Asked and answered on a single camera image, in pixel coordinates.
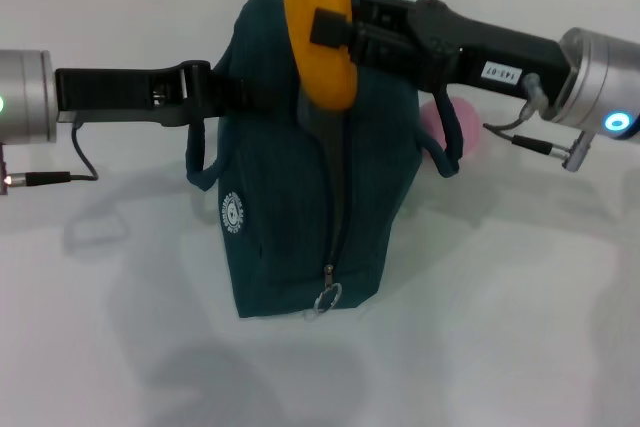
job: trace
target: zipper pull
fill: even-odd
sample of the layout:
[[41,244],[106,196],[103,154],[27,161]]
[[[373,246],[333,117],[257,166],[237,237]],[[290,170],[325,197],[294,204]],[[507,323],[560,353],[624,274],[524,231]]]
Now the zipper pull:
[[[333,270],[333,265],[327,265],[324,268],[324,292],[320,294],[313,304],[313,311],[316,317],[333,309],[340,300],[340,297],[342,297],[342,284],[333,283]],[[323,308],[323,300],[326,303],[330,302],[329,306]]]
[[333,285],[333,265],[324,268],[324,286],[328,289]]

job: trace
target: label sticker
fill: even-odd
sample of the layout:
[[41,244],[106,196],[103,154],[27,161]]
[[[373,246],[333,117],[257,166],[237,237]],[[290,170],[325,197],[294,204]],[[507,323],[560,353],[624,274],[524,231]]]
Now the label sticker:
[[522,69],[509,67],[508,65],[497,64],[495,62],[487,62],[482,69],[483,79],[497,80],[505,84],[517,85],[522,75]]
[[222,222],[229,232],[237,234],[244,222],[244,208],[242,201],[235,192],[228,194],[222,202]]

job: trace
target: zipper ring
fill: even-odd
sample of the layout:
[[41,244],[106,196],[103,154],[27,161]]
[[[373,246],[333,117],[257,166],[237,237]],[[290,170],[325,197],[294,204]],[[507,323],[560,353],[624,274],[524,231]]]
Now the zipper ring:
[[[335,292],[335,297],[331,301],[331,305],[326,310],[320,310],[320,303],[322,302],[322,299],[324,298],[325,295],[328,295],[328,294],[330,294],[332,292]],[[331,284],[330,286],[328,286],[324,290],[324,292],[322,292],[318,296],[318,298],[316,299],[316,301],[313,304],[313,311],[316,314],[316,316],[322,315],[322,314],[324,314],[326,312],[329,312],[331,309],[333,309],[336,306],[336,304],[338,303],[338,301],[340,300],[340,297],[342,297],[342,284],[336,283],[336,284]]]

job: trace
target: zipper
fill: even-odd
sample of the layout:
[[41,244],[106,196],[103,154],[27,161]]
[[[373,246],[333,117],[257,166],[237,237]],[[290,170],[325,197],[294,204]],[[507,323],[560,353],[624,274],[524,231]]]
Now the zipper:
[[[349,224],[351,221],[351,111],[348,111],[344,114],[343,127],[342,127],[342,178],[341,178],[341,189],[342,189],[342,209],[340,212],[336,212],[337,219],[333,219],[331,221],[330,230],[331,230],[331,249],[329,251],[329,255],[327,256],[327,261],[325,262],[325,267],[323,270],[324,273],[324,286],[325,292],[333,289],[334,285],[334,274],[336,267],[340,261],[340,255],[342,254],[342,249],[344,247],[344,243],[347,238],[347,232],[349,231]],[[332,210],[335,209],[335,201],[332,202]],[[336,293],[336,298],[331,304],[331,308],[335,306],[335,304],[339,300],[339,295],[342,293],[342,287],[339,289],[340,293]]]
[[[299,81],[295,84],[295,94],[292,95],[292,100],[295,99],[296,105],[301,99],[301,86]],[[294,118],[298,119],[295,114],[296,109],[293,108]],[[325,236],[325,255],[323,262],[322,275],[324,278],[324,286],[325,290],[319,293],[318,298],[314,304],[314,310],[316,314],[326,312],[331,310],[340,300],[342,296],[342,285],[340,283],[334,282],[334,274],[336,270],[336,266],[338,266],[340,260],[340,254],[342,253],[342,248],[344,247],[344,243],[347,237],[347,232],[349,228],[349,222],[351,219],[351,113],[349,110],[344,113],[343,123],[342,123],[342,133],[341,133],[341,175],[340,175],[340,186],[339,188],[342,191],[342,204],[341,208],[336,208],[336,199],[335,193],[333,189],[333,176],[331,172],[330,165],[327,160],[326,149],[323,143],[313,135],[307,128],[300,125],[299,121],[296,123],[305,134],[309,137],[309,139],[316,146],[318,151],[318,160],[321,165],[321,169],[323,171],[323,179],[326,191],[326,199],[327,199],[327,228],[326,228],[326,236]],[[330,306],[326,310],[319,310],[320,303],[325,294],[329,294],[330,292],[334,292],[334,298],[331,301]]]

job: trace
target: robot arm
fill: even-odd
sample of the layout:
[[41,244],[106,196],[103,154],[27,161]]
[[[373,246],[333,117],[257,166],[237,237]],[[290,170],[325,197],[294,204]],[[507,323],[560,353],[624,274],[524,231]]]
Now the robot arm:
[[[572,29],[557,43],[464,18],[438,0],[358,0],[351,22],[318,9],[311,42],[347,46],[355,64],[425,92],[457,83],[526,99],[521,120],[537,111],[582,131],[565,149],[569,171],[578,170],[595,135],[640,141],[640,45],[631,42]],[[514,138],[539,152],[557,147]]]
[[[537,152],[558,147],[569,171],[578,170],[596,135],[640,141],[638,44],[581,29],[557,43],[464,18],[438,0],[356,0],[352,14],[317,9],[310,45],[346,47],[356,65],[401,76],[425,92],[460,83],[525,99],[517,122],[488,128]],[[0,194],[7,187],[2,145],[55,142],[57,122],[76,129],[84,122],[181,126],[229,109],[263,110],[268,106],[258,99],[273,93],[266,94],[202,61],[162,70],[54,73],[47,52],[0,51]],[[536,111],[580,130],[573,146],[502,133]],[[71,179],[68,172],[46,174],[32,182]]]

